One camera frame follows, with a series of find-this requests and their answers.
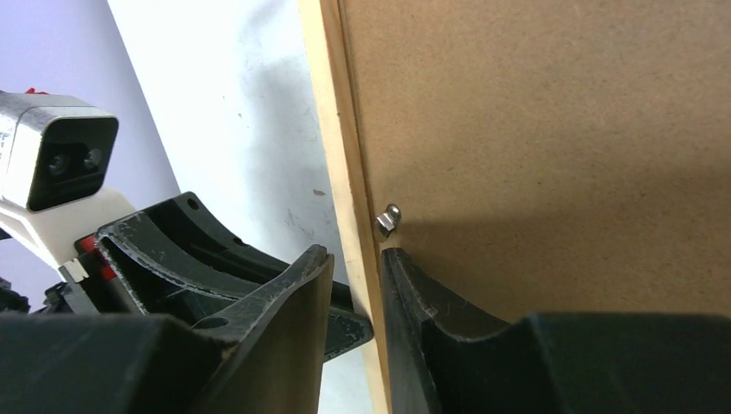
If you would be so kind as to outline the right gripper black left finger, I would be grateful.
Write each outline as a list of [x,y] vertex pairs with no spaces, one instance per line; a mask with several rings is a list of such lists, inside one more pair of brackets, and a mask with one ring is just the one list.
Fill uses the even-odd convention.
[[313,245],[188,326],[165,315],[1,316],[4,413],[314,413],[334,258]]

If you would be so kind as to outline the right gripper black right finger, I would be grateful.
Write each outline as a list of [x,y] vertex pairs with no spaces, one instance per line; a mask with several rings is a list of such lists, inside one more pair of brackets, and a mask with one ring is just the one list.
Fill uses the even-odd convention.
[[381,255],[395,413],[727,413],[730,321],[705,314],[494,317],[401,248]]

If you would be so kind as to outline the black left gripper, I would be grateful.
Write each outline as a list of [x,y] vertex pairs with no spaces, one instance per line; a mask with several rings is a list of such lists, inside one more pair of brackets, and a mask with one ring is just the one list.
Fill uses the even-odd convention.
[[103,225],[74,243],[61,281],[31,310],[1,280],[1,311],[29,315],[164,313],[189,325],[244,298],[288,268],[246,244],[192,192]]

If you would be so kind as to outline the brown cardboard backing board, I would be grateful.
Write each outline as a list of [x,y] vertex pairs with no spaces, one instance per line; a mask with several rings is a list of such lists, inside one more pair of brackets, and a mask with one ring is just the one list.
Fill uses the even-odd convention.
[[345,1],[374,212],[503,319],[730,312],[727,1]]

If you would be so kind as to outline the light wooden picture frame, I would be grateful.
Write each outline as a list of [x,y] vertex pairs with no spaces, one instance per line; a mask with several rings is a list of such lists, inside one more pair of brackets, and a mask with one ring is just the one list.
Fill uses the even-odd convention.
[[344,5],[301,1],[298,8],[353,304],[374,332],[363,350],[373,409],[391,413],[379,250],[360,153]]

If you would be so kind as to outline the small metal frame clip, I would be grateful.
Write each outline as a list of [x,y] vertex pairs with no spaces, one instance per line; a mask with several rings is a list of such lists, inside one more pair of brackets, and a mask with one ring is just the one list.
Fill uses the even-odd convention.
[[375,228],[384,239],[388,239],[397,229],[401,219],[401,209],[396,204],[388,204],[384,211],[376,216]]

